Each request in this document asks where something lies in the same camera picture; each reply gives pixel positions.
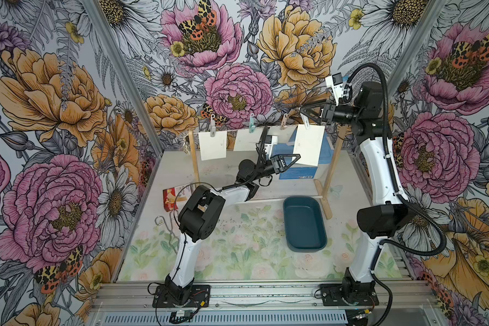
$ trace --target vent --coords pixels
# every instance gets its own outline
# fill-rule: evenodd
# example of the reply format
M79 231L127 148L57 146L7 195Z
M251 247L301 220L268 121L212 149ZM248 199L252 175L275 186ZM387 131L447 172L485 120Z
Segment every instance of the vent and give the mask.
M158 312L159 322L168 324L169 312ZM344 310L200 311L187 325L317 325L347 323ZM151 312L107 312L102 326L156 326Z

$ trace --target black mounting plate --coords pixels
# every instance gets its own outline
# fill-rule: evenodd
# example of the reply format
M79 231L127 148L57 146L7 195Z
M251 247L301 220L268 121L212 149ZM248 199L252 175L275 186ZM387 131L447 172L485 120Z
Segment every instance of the black mounting plate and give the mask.
M378 306L378 297L375 292L356 292L352 294L353 301L347 303L342 298L342 284L320 284L319 289L321 291L322 304L325 307L351 306L355 305L355 302L357 302L356 305L359 306Z
M207 308L210 300L210 285L193 285L191 295L194 300L189 299L184 306L177 306L174 304L174 299L166 290L164 284L158 285L156 293L154 294L154 300L152 301L152 308L194 308L198 306L201 308Z

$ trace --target teal plastic tray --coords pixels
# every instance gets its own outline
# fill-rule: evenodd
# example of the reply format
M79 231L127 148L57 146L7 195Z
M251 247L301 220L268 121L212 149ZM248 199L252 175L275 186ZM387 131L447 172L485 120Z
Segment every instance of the teal plastic tray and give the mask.
M317 200L306 196L285 199L284 228L288 248L295 252L316 252L328 242L321 207Z

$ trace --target wooden stand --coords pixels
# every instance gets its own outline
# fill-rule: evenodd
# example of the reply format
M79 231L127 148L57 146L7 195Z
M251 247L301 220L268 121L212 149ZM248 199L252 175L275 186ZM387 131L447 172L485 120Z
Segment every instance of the wooden stand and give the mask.
M324 210L324 215L326 219L329 220L333 217L332 209L330 208L330 203L328 202L328 190L330 189L330 183L332 182L332 176L337 168L337 163L339 162L340 150L344 143L344 137L346 136L346 130L348 126L339 125L338 126L338 138L333 149L332 162L328 167L328 173L326 174L326 180L324 181L324 187L321 182L317 179L313 180L315 182L315 188L317 193L322 196L319 200L321 201L322 209Z
M194 143L194 132L188 131L188 141L190 143L190 155L192 156L192 166L194 167L194 179L199 182L198 156L196 155L196 143Z
M335 143L335 147L333 150L332 162L328 167L328 171L326 173L326 180L324 181L324 186L317 179L314 179L315 189L317 190L317 194L319 195L319 200L321 201L322 209L324 210L324 215L326 219L330 219L333 217L332 210L330 208L330 204L328 203L328 191L330 189L330 183L332 182L332 176L337 168L337 164L339 162L340 151L342 149L344 143L344 137L346 136L346 130L348 126L339 125L338 126L338 138ZM194 134L191 130L188 132L188 138L190 142L190 155L192 156L192 166L194 168L194 177L196 182L199 182L199 168L198 168L198 159L196 155L196 145L194 143Z

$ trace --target blue box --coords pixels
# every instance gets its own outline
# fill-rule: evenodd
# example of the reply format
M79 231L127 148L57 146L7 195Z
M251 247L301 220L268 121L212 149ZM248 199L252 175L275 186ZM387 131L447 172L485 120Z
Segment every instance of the blue box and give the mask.
M288 142L294 143L297 129L293 132ZM272 156L277 154L289 154L293 153L293 145L287 145L284 143L274 145L272 149ZM303 164L294 164L286 172L279 175L279 180L294 180L294 179L314 179L320 178L323 171L326 170L328 164L332 162L333 149L328 142L327 134L324 133L322 137L321 153L319 155L319 166L308 166ZM290 164L291 159L286 159L286 164Z

